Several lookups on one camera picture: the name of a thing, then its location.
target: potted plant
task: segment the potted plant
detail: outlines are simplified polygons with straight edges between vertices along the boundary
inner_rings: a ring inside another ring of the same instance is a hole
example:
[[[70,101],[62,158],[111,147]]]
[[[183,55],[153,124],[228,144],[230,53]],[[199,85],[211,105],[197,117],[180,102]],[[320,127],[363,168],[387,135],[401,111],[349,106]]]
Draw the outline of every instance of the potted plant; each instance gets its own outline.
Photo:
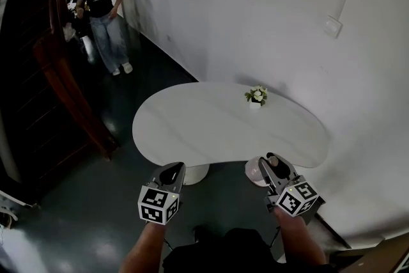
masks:
[[[257,109],[266,104],[267,89],[262,86],[253,87],[250,92],[246,92],[244,95],[250,102],[250,108]]]

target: oval tabletop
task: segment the oval tabletop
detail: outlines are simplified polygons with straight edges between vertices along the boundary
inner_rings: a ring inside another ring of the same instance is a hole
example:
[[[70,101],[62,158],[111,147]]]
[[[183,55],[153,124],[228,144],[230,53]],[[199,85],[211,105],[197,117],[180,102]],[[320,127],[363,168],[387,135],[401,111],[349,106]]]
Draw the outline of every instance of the oval tabletop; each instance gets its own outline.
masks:
[[[249,160],[274,152],[293,165],[314,168],[324,162],[328,141],[310,112],[275,93],[251,109],[251,87],[197,82],[159,91],[138,109],[132,133],[151,162],[184,162],[187,167]]]

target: light switch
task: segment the light switch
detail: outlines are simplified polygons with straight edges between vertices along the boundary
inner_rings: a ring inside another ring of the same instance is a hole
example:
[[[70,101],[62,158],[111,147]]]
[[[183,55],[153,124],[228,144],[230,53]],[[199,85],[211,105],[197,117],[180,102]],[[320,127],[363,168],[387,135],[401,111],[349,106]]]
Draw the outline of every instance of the light switch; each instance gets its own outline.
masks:
[[[338,22],[335,18],[327,15],[324,31],[333,38],[337,38],[342,26],[343,25],[340,22]]]

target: dark floor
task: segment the dark floor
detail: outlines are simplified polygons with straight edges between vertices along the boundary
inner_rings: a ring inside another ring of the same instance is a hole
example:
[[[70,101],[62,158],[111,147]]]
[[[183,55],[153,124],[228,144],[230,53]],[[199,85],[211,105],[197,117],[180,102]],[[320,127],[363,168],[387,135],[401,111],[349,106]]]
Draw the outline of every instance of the dark floor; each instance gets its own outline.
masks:
[[[117,77],[105,73],[87,44],[100,79],[100,115],[121,148],[110,162],[89,155],[42,199],[40,210],[30,210],[15,229],[3,231],[0,259],[10,272],[117,272],[138,239],[144,222],[137,199],[156,166],[138,152],[132,121],[150,95],[191,79],[150,42],[140,43],[135,31],[127,40],[134,71]],[[265,193],[246,178],[244,162],[214,164],[202,182],[183,188],[183,205],[167,226],[166,239],[173,247],[190,244],[193,227],[207,224],[217,233],[254,228],[270,243],[277,223],[263,205]],[[164,246],[162,256],[169,252]],[[281,256],[279,239],[272,253]]]

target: blue jeans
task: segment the blue jeans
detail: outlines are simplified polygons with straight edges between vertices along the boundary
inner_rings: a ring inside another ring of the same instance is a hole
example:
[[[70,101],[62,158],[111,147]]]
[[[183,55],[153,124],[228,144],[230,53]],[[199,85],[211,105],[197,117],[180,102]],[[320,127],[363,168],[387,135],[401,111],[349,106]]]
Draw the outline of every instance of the blue jeans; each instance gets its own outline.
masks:
[[[90,17],[89,21],[101,58],[108,71],[113,73],[120,65],[128,63],[129,59],[120,22],[117,17],[110,19],[108,16]]]

